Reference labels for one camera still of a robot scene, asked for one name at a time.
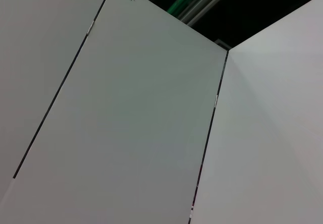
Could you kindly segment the grey ceiling rail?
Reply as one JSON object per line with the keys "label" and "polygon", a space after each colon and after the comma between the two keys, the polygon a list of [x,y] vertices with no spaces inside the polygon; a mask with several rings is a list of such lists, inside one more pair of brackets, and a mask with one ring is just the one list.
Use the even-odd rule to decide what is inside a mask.
{"label": "grey ceiling rail", "polygon": [[181,22],[192,27],[221,0],[193,0],[177,17]]}

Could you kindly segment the white ceiling air vent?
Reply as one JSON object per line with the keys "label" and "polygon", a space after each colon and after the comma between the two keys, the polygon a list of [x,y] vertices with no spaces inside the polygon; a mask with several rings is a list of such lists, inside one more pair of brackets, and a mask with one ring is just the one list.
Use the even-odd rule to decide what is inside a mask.
{"label": "white ceiling air vent", "polygon": [[225,49],[226,51],[229,51],[232,48],[231,46],[229,46],[227,43],[223,42],[220,39],[215,40],[214,43],[220,46],[221,48]]}

